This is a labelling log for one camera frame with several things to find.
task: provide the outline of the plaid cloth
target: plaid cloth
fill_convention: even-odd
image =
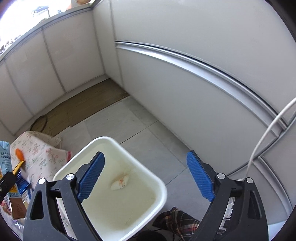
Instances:
[[[152,225],[159,229],[171,231],[182,238],[183,241],[189,241],[199,224],[199,220],[173,207],[170,211],[158,215]],[[219,229],[216,237],[221,237],[224,232],[224,230]]]

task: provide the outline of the white plastic container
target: white plastic container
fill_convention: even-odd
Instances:
[[[54,180],[76,173],[98,151],[105,156],[105,166],[82,206],[103,241],[125,241],[157,215],[166,202],[167,190],[161,179],[110,137],[99,137],[89,143],[54,176]],[[112,183],[123,175],[129,175],[127,185],[111,190]]]

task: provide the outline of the floor mat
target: floor mat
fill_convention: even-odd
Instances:
[[[72,98],[59,104],[46,114],[48,121],[43,133],[55,136],[68,126],[74,126],[94,113],[129,96],[113,80],[107,79],[98,83]],[[34,126],[40,131],[45,120],[41,119]]]

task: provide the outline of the tiled floor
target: tiled floor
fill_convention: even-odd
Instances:
[[[161,212],[176,206],[194,218],[203,218],[210,203],[186,168],[189,149],[132,97],[68,127],[58,136],[63,137],[62,148],[74,155],[94,138],[114,138],[166,184],[168,200]],[[172,240],[171,233],[162,233]]]

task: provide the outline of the white cable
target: white cable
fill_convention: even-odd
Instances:
[[[292,99],[283,109],[282,111],[274,118],[274,120],[270,123],[270,125],[268,126],[268,128],[266,129],[266,131],[264,132],[264,134],[262,135],[261,139],[258,141],[257,145],[255,146],[251,156],[250,156],[250,160],[248,163],[248,167],[247,167],[247,172],[246,172],[246,176],[245,178],[248,177],[248,173],[249,173],[249,169],[251,167],[251,164],[253,162],[254,159],[254,155],[256,153],[256,151],[258,150],[259,146],[261,145],[261,143],[263,142],[263,140],[265,139],[265,137],[267,136],[267,134],[269,133],[269,131],[272,129],[272,127],[278,122],[278,120],[283,116],[283,114],[285,114],[287,112],[287,110],[289,110],[294,104],[296,103],[296,97],[294,99]]]

